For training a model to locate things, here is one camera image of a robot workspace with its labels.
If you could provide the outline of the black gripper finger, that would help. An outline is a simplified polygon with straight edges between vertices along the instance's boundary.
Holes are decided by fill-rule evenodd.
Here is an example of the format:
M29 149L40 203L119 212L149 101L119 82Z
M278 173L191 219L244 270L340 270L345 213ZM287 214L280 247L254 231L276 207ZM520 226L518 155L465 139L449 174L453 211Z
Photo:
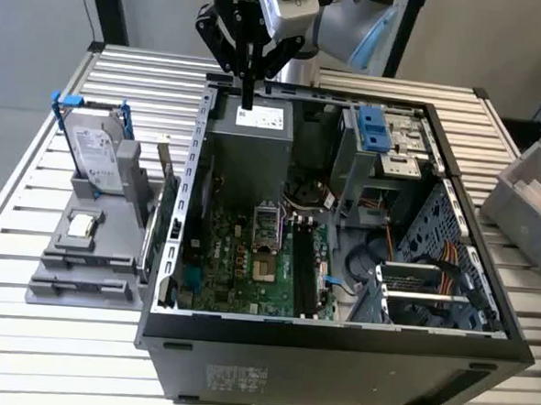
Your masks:
M294 36L282 39L266 54L263 54L264 45L261 41L253 45L252 56L249 62L247 108L250 110L254 101L256 82L276 76L287 62L300 51L304 45L304 37Z
M203 5L196 18L196 29L205 45L225 72L231 72L241 80L242 109L248 108L249 68L248 43L245 39L245 19L235 7L232 15L235 46L227 40L218 25L218 12L214 5Z

